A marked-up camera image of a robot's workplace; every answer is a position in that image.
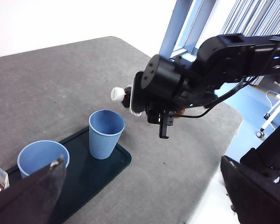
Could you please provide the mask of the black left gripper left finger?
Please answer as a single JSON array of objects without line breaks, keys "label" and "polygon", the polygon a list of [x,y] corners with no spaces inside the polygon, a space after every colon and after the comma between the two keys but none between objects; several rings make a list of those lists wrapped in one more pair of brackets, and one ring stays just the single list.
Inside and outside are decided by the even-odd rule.
[{"label": "black left gripper left finger", "polygon": [[46,224],[65,176],[61,157],[0,192],[0,224]]}]

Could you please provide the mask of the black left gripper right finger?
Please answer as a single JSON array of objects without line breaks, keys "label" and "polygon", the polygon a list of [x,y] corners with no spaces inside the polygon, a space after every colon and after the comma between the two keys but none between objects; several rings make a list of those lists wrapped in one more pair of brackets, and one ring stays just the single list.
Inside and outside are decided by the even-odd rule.
[{"label": "black left gripper right finger", "polygon": [[241,224],[280,224],[280,186],[228,156],[220,170]]}]

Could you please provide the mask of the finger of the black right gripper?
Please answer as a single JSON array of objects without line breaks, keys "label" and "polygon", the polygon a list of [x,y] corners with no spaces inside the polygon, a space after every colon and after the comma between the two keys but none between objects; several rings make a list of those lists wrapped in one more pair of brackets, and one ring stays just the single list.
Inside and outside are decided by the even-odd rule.
[{"label": "finger of the black right gripper", "polygon": [[161,139],[168,139],[167,136],[167,125],[168,125],[168,118],[161,117],[159,121],[159,138]]}]

